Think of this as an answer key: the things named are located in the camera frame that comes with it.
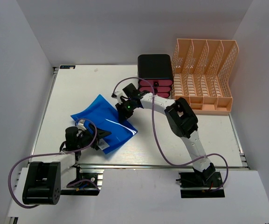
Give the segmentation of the blue plastic document case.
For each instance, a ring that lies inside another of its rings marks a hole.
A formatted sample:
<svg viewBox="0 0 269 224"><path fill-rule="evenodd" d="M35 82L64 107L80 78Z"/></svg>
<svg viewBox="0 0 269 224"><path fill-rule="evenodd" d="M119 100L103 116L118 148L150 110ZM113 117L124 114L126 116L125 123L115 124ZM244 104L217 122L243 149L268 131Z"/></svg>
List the blue plastic document case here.
<svg viewBox="0 0 269 224"><path fill-rule="evenodd" d="M128 121L120 124L117 110L100 94L84 111L71 115L71 118L74 121L88 119L97 128L111 132L109 136L102 137L99 143L104 154L120 148L138 132Z"/></svg>

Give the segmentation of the black pink drawer organizer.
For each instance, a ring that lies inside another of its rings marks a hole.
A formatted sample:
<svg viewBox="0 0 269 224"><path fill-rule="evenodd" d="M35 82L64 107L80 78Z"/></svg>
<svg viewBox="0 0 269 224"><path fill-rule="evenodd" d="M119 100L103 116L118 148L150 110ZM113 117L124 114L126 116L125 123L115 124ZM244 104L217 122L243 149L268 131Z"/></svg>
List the black pink drawer organizer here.
<svg viewBox="0 0 269 224"><path fill-rule="evenodd" d="M173 72L171 58L168 54L143 54L138 56L138 89L140 91L154 90L155 94L169 98Z"/></svg>

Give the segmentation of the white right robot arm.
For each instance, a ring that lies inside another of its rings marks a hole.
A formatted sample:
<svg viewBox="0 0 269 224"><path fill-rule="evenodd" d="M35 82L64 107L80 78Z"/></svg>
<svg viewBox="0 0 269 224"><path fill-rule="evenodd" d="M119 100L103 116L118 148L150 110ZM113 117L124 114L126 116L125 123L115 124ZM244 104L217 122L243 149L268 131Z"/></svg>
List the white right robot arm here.
<svg viewBox="0 0 269 224"><path fill-rule="evenodd" d="M137 108L150 109L152 114L159 112L166 116L171 131L183 141L192 159L196 182L207 186L213 179L215 167L207 157L198 133L198 118L184 98L167 99L149 91L139 91L133 84L127 85L122 92L111 95L117 100L115 105L118 121L124 122Z"/></svg>

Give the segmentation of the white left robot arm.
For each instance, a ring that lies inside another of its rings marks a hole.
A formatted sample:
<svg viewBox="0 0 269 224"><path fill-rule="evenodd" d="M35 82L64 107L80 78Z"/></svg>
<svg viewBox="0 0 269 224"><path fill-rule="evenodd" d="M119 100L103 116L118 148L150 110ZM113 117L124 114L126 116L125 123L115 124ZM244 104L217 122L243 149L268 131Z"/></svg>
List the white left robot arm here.
<svg viewBox="0 0 269 224"><path fill-rule="evenodd" d="M90 177L83 178L78 162L82 148L100 149L103 138L111 135L110 131L94 127L91 123L87 128L71 126L65 130L65 141L60 146L60 154L47 162L34 161L28 168L28 174L22 201L27 205L55 205L65 188L94 186L96 181Z"/></svg>

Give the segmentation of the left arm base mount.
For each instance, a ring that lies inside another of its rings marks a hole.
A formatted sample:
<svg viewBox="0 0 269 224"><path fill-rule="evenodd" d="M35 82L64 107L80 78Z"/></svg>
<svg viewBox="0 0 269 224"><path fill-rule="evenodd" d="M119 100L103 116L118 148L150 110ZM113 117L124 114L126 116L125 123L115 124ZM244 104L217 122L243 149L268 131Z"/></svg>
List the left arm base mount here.
<svg viewBox="0 0 269 224"><path fill-rule="evenodd" d="M69 188L63 188L64 196L97 196L103 182L103 170L94 168L76 168L76 179L69 183Z"/></svg>

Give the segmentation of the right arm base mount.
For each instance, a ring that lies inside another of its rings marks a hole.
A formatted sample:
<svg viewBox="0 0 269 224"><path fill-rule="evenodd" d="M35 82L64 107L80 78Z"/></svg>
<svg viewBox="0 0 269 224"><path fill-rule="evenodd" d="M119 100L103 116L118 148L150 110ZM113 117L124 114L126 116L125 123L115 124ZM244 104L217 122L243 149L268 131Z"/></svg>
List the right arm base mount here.
<svg viewBox="0 0 269 224"><path fill-rule="evenodd" d="M215 172L207 182L203 182L194 172L179 173L176 183L180 185L181 198L224 198L220 172Z"/></svg>

